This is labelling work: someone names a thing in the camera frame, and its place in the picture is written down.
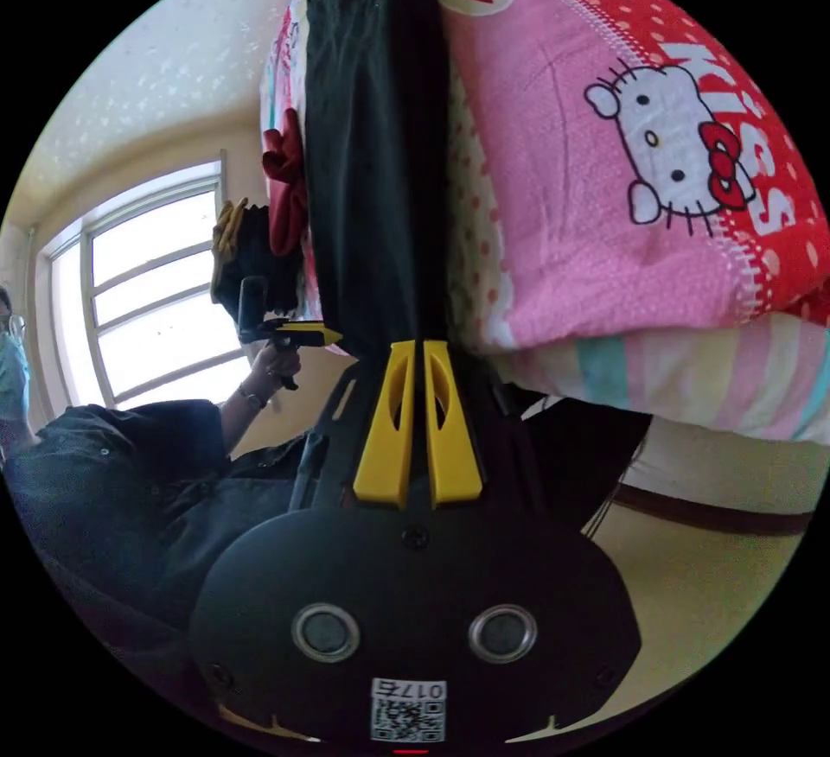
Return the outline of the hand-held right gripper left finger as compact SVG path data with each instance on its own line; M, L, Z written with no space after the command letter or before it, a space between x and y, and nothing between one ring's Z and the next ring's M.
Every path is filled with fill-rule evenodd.
M361 503L405 506L412 459L416 343L391 345L377 403L354 478Z

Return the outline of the person's left hand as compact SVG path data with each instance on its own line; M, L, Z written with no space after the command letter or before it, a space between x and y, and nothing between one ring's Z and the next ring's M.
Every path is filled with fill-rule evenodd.
M298 350L267 343L256 355L252 370L245 381L245 392L268 401L280 389L286 387L301 368Z

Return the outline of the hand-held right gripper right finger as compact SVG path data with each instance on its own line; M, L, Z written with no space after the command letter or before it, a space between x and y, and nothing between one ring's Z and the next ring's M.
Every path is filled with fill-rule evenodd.
M482 493L483 481L448 343L426 340L423 357L431 505L440 508L476 501Z

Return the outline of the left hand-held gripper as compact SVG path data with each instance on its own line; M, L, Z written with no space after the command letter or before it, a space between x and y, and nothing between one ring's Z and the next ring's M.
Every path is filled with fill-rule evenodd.
M338 345L342 338L339 333L329 330L324 325L280 325L276 320L263 321L253 334L256 338L251 338L251 341L263 342L264 346L269 342L273 342L278 347L287 348L331 347ZM245 381L250 372L241 381L239 391L245 391ZM295 378L280 390L283 389L295 391L297 389Z

